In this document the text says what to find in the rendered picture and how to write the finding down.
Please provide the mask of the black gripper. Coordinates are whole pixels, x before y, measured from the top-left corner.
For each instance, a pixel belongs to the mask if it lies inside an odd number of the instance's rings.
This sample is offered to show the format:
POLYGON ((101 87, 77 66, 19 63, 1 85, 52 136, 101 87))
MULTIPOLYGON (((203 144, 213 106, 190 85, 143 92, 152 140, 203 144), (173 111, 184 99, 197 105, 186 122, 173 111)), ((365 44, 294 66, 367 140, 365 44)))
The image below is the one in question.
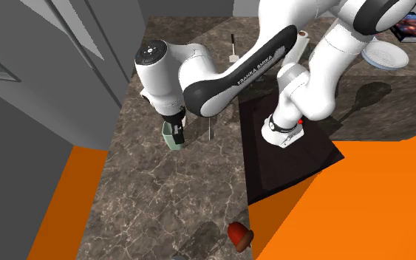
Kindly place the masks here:
POLYGON ((176 137, 176 144, 183 144, 185 142, 183 134, 183 126, 185 125, 186 120, 186 109, 184 106, 180 107, 180 111, 173 115, 162 115, 164 121, 170 123, 171 126, 171 135, 176 137))

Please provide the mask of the pale green cup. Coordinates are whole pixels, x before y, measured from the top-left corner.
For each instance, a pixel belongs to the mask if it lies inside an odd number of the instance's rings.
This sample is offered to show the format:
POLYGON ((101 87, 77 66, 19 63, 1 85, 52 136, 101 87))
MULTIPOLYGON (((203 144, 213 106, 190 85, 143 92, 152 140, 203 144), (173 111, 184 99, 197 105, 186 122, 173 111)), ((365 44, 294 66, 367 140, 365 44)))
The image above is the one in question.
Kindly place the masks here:
POLYGON ((184 147, 184 144, 176 144, 174 141, 174 138, 171 134, 171 127, 170 124, 167 123, 166 121, 163 122, 163 127, 162 127, 162 136, 166 142, 166 145, 171 149, 171 150, 182 150, 184 147))

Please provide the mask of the dark robot stand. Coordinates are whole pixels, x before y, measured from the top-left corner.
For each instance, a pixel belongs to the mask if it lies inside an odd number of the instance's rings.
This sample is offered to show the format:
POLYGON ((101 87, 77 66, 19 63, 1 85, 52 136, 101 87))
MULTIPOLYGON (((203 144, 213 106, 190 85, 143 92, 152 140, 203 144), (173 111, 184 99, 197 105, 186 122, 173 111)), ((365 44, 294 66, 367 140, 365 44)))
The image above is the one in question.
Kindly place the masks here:
POLYGON ((252 205, 292 187, 344 159, 344 155, 319 127, 303 118, 304 136, 287 148, 262 137, 264 119, 276 108, 278 94, 239 103, 242 149, 248 204, 252 205))

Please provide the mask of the red and brown round object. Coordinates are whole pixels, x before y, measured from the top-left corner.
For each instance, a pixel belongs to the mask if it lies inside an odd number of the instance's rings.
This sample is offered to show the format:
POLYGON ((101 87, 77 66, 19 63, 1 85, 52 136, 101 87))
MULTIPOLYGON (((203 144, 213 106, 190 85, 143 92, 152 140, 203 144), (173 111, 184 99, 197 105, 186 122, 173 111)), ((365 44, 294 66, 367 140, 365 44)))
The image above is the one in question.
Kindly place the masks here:
POLYGON ((228 225, 228 237, 238 253, 251 247, 254 233, 240 222, 232 222, 228 225))

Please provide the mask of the white paper towel roll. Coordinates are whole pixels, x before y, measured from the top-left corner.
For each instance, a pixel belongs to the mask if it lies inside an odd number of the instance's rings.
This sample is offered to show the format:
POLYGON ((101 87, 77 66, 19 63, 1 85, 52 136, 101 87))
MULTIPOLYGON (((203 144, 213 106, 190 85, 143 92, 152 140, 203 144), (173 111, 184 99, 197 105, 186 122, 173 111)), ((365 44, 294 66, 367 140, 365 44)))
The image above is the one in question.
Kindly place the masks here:
POLYGON ((298 35, 293 48, 286 54, 282 61, 282 66, 289 63, 298 63, 304 54, 308 43, 310 42, 309 35, 306 31, 301 30, 298 35))

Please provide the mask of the grey refrigerator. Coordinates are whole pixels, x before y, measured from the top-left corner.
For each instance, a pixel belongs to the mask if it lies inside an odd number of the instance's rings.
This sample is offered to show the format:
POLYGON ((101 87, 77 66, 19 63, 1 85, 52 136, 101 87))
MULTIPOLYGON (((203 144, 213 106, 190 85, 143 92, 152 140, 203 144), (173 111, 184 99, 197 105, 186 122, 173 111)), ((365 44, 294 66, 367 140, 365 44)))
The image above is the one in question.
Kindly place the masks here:
POLYGON ((0 260, 74 260, 132 77, 139 0, 0 0, 0 260))

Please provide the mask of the white bowl with blue rim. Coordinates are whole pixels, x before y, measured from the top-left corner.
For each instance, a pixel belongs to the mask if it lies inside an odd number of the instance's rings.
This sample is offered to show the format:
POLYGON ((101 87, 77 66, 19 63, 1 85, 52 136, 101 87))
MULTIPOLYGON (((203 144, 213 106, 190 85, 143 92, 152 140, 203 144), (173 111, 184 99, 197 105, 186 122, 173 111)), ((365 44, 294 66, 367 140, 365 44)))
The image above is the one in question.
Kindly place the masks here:
POLYGON ((409 63, 409 56, 400 47, 374 37, 361 51, 363 59, 382 70, 397 70, 409 63))

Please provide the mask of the dark book with nebula cover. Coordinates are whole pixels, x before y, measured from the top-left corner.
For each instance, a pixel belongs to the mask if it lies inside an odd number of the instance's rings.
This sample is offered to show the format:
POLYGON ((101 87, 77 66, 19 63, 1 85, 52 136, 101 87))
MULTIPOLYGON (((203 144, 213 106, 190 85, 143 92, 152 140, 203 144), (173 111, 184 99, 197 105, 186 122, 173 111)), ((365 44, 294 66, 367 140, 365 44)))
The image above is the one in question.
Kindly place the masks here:
POLYGON ((409 12, 397 24, 389 28, 402 43, 416 43, 416 13, 409 12))

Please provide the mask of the black handled white spatula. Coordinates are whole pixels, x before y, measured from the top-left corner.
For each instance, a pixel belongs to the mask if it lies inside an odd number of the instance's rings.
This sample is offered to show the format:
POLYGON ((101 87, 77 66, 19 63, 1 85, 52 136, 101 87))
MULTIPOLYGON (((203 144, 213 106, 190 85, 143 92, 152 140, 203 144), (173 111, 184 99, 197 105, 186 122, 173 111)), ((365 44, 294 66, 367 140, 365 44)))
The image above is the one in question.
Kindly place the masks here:
POLYGON ((239 60, 239 56, 236 54, 234 34, 231 34, 231 49, 232 49, 232 54, 229 56, 229 62, 234 64, 239 60))

